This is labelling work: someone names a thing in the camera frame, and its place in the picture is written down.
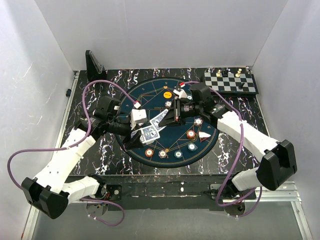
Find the dark blue round mat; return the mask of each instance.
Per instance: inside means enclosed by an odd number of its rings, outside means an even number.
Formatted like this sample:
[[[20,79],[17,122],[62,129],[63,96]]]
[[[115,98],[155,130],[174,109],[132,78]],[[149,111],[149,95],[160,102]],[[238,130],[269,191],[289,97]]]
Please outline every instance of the dark blue round mat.
[[[146,110],[146,114],[150,120],[166,109],[165,102],[173,99],[174,88],[184,81],[184,79],[170,77],[152,78],[137,84],[128,91],[128,94],[134,100],[139,101],[142,108]],[[189,87],[189,85],[186,85],[183,89],[188,95],[191,95]],[[121,111],[129,113],[132,107],[131,101],[124,96],[121,99]],[[185,125],[165,127],[160,131],[159,139],[144,146],[144,148],[128,150],[126,153],[134,160],[157,168],[177,168],[200,160],[216,144],[219,131],[205,122],[201,126],[195,126],[195,118],[196,117],[188,117]],[[149,122],[145,123],[142,128],[149,125],[151,125]],[[195,131],[195,139],[187,138],[188,130]],[[210,134],[211,136],[203,142],[200,142],[199,131]],[[116,139],[120,146],[122,146],[122,140],[119,135],[116,135]],[[188,149],[189,143],[194,143],[197,146],[197,150],[190,151]],[[154,151],[153,156],[146,156],[145,152],[147,149]],[[160,150],[166,150],[166,158],[159,157]],[[181,151],[182,157],[176,158],[174,156],[175,151]]]

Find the white wall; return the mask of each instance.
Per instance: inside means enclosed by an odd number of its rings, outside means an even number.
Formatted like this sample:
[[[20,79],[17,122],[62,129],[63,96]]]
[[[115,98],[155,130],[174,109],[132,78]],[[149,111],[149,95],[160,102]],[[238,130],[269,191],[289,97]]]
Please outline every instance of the white wall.
[[[20,239],[30,205],[9,179],[7,160],[20,149],[54,147],[73,72],[34,0],[0,0],[0,239]],[[19,183],[51,153],[13,159]]]
[[[320,2],[289,0],[253,71],[270,134],[293,142],[293,177],[314,239],[320,239]]]
[[[72,69],[253,65],[287,0],[35,0]]]

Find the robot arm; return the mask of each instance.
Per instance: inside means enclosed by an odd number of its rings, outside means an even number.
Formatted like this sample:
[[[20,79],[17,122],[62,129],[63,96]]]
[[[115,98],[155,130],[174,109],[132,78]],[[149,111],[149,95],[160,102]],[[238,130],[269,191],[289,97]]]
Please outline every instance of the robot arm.
[[[243,146],[260,162],[260,166],[241,171],[233,175],[227,183],[224,195],[236,196],[241,191],[256,187],[276,190],[297,171],[295,151],[288,140],[279,142],[255,129],[246,121],[240,121],[238,115],[224,104],[216,104],[210,89],[204,83],[190,87],[192,101],[180,97],[184,90],[175,89],[176,98],[172,107],[159,123],[159,127],[185,124],[185,118],[201,116],[203,120],[216,129],[225,132],[240,142],[243,125]]]
[[[140,141],[141,131],[137,131],[133,137],[131,132],[136,124],[147,120],[144,117],[145,110],[133,109],[130,119],[120,120],[117,118],[119,106],[120,101],[108,96],[102,97],[89,119],[89,136],[77,146],[54,152],[43,170],[33,179],[26,177],[23,180],[21,187],[31,205],[55,219],[74,201],[85,196],[102,199],[108,194],[105,180],[98,175],[92,174],[71,183],[65,181],[83,155],[107,132],[126,136],[123,145],[127,150],[144,146]],[[81,118],[62,147],[68,148],[80,141],[87,130],[88,119]]]

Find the cable connector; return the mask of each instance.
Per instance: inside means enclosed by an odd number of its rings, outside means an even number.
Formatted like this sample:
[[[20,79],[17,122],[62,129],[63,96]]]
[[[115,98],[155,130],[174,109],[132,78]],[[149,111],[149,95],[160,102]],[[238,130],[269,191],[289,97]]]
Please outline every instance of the cable connector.
[[[139,109],[141,107],[141,104],[136,101],[135,104],[133,105],[136,109]]]

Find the chess board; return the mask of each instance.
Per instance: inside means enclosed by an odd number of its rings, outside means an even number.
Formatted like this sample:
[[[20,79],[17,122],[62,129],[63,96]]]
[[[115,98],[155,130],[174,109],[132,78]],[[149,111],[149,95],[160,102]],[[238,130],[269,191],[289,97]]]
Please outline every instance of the chess board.
[[[204,73],[201,80],[223,96],[254,97],[259,93],[254,75],[246,71],[245,67],[231,67],[229,69],[228,77],[223,77],[222,73],[217,76],[218,70],[222,71],[221,67],[211,68]],[[242,71],[240,76],[236,77],[238,69],[242,69]]]

